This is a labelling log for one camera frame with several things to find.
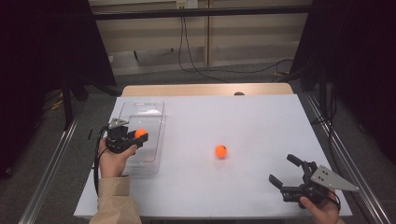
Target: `table surface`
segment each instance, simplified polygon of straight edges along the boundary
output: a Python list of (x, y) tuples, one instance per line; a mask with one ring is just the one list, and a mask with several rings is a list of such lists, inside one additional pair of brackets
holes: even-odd
[[(145, 178), (133, 177), (131, 195), (140, 215), (204, 219), (309, 216), (296, 203), (283, 203), (268, 175), (275, 175), (285, 186), (300, 185), (303, 171), (286, 160), (290, 153), (330, 166), (298, 97), (288, 84), (278, 87), (285, 91), (263, 83), (127, 87), (111, 118), (120, 113), (124, 102), (165, 104), (160, 170)], [(151, 96), (139, 96), (143, 89)], [(199, 96), (172, 96), (189, 95), (189, 90)], [(219, 96), (236, 91), (246, 96)], [(208, 92), (217, 96), (207, 96)], [(217, 144), (228, 147), (225, 160), (214, 156)], [(96, 212), (91, 180), (92, 174), (79, 200), (77, 217)], [(344, 195), (337, 194), (344, 205), (341, 215), (350, 216)]]

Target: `clear plastic container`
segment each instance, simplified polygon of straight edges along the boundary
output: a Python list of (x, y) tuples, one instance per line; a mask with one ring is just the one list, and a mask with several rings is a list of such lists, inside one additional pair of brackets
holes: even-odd
[(158, 172), (161, 159), (161, 146), (164, 125), (163, 102), (128, 102), (122, 106), (120, 119), (129, 123), (128, 132), (145, 129), (148, 141), (128, 159), (124, 175), (149, 175)]

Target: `electrical outlet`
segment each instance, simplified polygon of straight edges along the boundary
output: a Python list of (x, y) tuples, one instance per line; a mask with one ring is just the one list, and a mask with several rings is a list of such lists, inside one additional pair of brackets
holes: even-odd
[(187, 8), (198, 8), (198, 0), (187, 0)]
[(176, 9), (187, 8), (187, 0), (176, 0)]

